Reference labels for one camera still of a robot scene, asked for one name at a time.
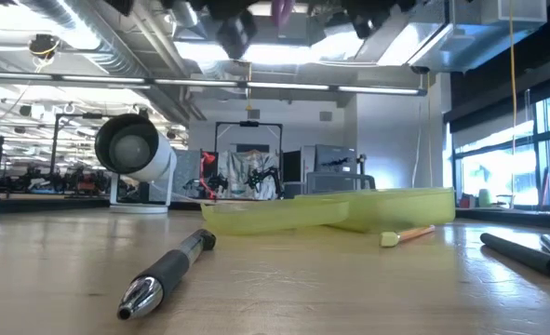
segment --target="exposed duct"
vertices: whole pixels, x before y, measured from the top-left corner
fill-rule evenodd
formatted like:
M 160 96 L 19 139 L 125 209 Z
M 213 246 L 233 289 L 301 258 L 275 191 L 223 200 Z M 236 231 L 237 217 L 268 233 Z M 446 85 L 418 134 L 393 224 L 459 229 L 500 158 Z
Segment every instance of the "exposed duct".
M 72 47 L 99 51 L 100 54 L 90 54 L 86 57 L 97 63 L 108 74 L 151 76 L 88 0 L 17 0 L 17 2 L 33 12 L 54 20 L 64 28 L 65 32 L 61 38 Z M 158 87 L 138 91 L 138 93 L 149 99 L 170 122 L 188 125 L 189 106 L 186 106 L 185 101 L 173 100 Z

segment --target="plastic container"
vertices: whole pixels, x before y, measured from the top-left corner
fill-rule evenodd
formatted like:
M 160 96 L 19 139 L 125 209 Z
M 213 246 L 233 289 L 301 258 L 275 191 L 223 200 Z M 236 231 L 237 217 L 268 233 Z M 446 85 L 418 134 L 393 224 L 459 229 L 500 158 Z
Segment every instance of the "plastic container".
M 293 199 L 202 205 L 206 227 L 215 234 L 252 235 L 346 221 L 349 204 L 328 199 Z
M 401 231 L 454 220 L 452 188 L 397 189 L 302 195 L 349 203 L 349 216 L 331 225 L 360 233 Z

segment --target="spotlight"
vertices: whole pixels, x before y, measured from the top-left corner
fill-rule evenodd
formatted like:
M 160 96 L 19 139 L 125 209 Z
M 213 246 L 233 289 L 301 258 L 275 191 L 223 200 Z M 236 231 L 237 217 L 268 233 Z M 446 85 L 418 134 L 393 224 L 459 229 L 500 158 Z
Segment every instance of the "spotlight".
M 110 119 L 97 133 L 95 153 L 99 162 L 114 173 L 112 211 L 167 213 L 177 158 L 168 139 L 156 130 L 151 121 L 137 114 L 122 114 Z M 117 183 L 120 174 L 143 182 L 168 178 L 165 205 L 118 204 Z

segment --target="desk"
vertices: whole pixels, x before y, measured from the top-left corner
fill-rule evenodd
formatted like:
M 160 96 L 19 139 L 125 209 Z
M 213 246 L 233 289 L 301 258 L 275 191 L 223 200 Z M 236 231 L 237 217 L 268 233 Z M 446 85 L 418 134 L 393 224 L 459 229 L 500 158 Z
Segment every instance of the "desk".
M 550 334 L 550 278 L 491 250 L 550 230 L 456 221 L 397 248 L 328 227 L 219 236 L 163 308 L 119 321 L 129 281 L 202 224 L 106 209 L 0 215 L 0 335 Z

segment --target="wooden table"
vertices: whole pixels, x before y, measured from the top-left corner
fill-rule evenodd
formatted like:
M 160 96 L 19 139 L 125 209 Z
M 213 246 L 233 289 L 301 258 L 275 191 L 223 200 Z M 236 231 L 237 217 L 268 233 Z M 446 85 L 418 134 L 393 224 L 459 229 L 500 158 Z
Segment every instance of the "wooden table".
M 474 221 L 392 249 L 328 227 L 219 236 L 163 308 L 117 320 L 132 277 L 201 224 L 198 212 L 0 215 L 0 334 L 550 335 L 550 279 L 479 242 L 537 248 L 544 231 Z

